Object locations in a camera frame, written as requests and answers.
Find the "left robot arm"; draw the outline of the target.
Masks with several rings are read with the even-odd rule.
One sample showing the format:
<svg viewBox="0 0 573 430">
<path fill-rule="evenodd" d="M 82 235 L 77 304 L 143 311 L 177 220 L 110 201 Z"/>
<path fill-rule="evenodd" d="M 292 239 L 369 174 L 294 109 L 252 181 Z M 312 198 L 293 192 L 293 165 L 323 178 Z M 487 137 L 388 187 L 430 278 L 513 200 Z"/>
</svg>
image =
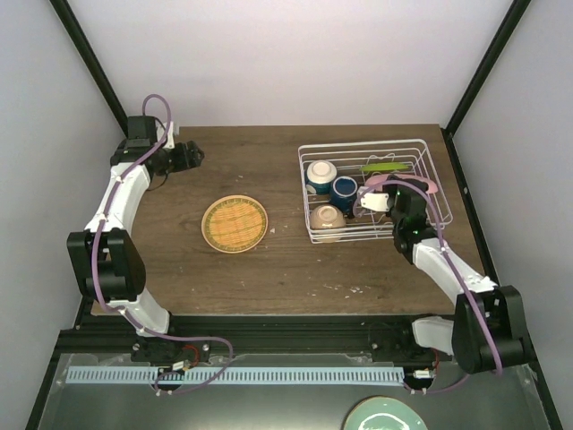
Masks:
<svg viewBox="0 0 573 430">
<path fill-rule="evenodd" d="M 152 352 L 176 360 L 182 338 L 169 330 L 170 313 L 148 291 L 147 273 L 133 240 L 136 212 L 154 177 L 201 165 L 195 142 L 177 142 L 178 129 L 152 116 L 131 116 L 127 137 L 110 159 L 110 177 L 86 227 L 69 234 L 66 246 L 81 294 L 107 313 L 123 316 L 142 337 L 154 336 Z"/>
</svg>

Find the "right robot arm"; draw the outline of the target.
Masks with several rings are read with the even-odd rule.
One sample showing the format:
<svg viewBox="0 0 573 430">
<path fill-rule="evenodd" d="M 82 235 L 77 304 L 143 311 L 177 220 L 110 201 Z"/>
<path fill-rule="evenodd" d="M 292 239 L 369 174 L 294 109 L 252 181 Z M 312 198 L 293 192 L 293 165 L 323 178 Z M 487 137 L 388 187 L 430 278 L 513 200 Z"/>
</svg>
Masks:
<svg viewBox="0 0 573 430">
<path fill-rule="evenodd" d="M 452 318 L 418 318 L 398 337 L 400 355 L 416 361 L 430 348 L 456 359 L 464 372 L 478 374 L 525 364 L 534 349 L 520 293 L 500 287 L 458 257 L 444 239 L 426 183 L 390 176 L 389 217 L 397 251 L 434 281 L 455 306 Z"/>
</svg>

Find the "woven pattern plate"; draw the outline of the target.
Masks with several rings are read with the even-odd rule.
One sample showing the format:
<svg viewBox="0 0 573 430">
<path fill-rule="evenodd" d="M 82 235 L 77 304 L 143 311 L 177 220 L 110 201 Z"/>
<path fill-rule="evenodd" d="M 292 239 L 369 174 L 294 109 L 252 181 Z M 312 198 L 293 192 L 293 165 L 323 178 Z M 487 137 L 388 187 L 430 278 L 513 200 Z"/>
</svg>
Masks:
<svg viewBox="0 0 573 430">
<path fill-rule="evenodd" d="M 213 249 L 224 254 L 240 254 L 259 244 L 268 225 L 268 213 L 260 202 L 246 195 L 229 195 L 205 210 L 201 234 Z"/>
</svg>

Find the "beige floral bowl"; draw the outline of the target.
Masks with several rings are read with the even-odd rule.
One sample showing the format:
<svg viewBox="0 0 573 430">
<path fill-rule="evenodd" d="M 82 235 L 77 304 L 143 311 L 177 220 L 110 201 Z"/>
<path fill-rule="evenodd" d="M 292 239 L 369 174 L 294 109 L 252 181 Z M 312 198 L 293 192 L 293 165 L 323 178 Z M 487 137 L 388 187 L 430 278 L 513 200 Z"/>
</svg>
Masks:
<svg viewBox="0 0 573 430">
<path fill-rule="evenodd" d="M 312 230 L 337 229 L 345 226 L 344 214 L 333 205 L 322 204 L 313 209 L 310 214 L 310 228 Z"/>
</svg>

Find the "white wire dish rack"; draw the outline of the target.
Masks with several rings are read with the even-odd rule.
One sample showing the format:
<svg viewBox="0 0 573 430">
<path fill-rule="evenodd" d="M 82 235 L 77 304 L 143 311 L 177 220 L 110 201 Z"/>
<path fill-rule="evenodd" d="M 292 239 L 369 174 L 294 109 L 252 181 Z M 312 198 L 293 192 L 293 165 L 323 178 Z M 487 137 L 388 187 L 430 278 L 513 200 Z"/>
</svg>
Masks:
<svg viewBox="0 0 573 430">
<path fill-rule="evenodd" d="M 393 226 L 386 211 L 391 199 L 381 186 L 372 188 L 390 175 L 428 185 L 427 193 L 439 216 L 430 220 L 432 226 L 445 228 L 453 221 L 429 146 L 422 139 L 305 144 L 298 148 L 298 161 L 305 226 L 314 244 L 390 238 Z M 333 222 L 313 221 L 312 215 L 331 203 L 326 186 L 340 176 L 357 183 L 357 214 L 346 217 L 346 224 L 337 228 Z"/>
</svg>

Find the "green plate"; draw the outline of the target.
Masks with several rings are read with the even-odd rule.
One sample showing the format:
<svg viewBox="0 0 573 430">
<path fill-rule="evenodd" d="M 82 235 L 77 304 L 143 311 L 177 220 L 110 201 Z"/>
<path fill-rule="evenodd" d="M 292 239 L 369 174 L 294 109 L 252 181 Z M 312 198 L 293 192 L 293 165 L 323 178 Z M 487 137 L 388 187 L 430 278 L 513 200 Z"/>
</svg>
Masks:
<svg viewBox="0 0 573 430">
<path fill-rule="evenodd" d="M 411 166 L 400 162 L 381 162 L 367 164 L 360 168 L 362 172 L 366 173 L 385 173 L 385 172 L 395 172 L 395 171 L 408 171 Z"/>
</svg>

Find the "pink plate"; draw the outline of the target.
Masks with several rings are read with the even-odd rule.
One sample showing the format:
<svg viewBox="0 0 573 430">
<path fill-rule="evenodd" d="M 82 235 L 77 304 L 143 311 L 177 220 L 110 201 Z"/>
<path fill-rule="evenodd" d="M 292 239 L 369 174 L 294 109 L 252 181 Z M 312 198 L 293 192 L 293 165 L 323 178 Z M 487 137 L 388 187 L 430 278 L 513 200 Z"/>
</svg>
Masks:
<svg viewBox="0 0 573 430">
<path fill-rule="evenodd" d="M 389 179 L 398 179 L 406 182 L 416 181 L 417 183 L 424 183 L 426 184 L 426 193 L 428 194 L 436 194 L 439 191 L 439 187 L 431 179 L 428 179 L 423 176 L 416 176 L 410 174 L 381 174 L 377 176 L 371 176 L 366 180 L 364 186 L 372 187 L 374 192 L 382 192 L 383 183 Z"/>
</svg>

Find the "dark blue mug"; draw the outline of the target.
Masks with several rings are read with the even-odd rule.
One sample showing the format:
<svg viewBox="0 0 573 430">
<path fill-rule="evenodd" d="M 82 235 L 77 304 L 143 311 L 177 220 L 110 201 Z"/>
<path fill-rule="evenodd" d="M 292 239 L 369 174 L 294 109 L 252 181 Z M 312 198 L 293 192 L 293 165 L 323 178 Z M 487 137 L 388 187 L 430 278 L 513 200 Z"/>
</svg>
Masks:
<svg viewBox="0 0 573 430">
<path fill-rule="evenodd" d="M 352 219 L 358 183 L 350 176 L 337 177 L 330 186 L 329 203 L 338 208 L 346 217 Z"/>
</svg>

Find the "teal white bowl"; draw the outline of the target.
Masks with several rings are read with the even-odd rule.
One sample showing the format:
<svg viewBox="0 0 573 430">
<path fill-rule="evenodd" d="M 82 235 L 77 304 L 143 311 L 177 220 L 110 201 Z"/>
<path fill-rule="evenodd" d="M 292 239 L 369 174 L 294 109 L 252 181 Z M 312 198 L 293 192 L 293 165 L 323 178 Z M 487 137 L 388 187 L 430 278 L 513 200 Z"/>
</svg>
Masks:
<svg viewBox="0 0 573 430">
<path fill-rule="evenodd" d="M 329 194 L 337 175 L 337 168 L 330 161 L 315 160 L 305 171 L 305 189 L 309 194 Z"/>
</svg>

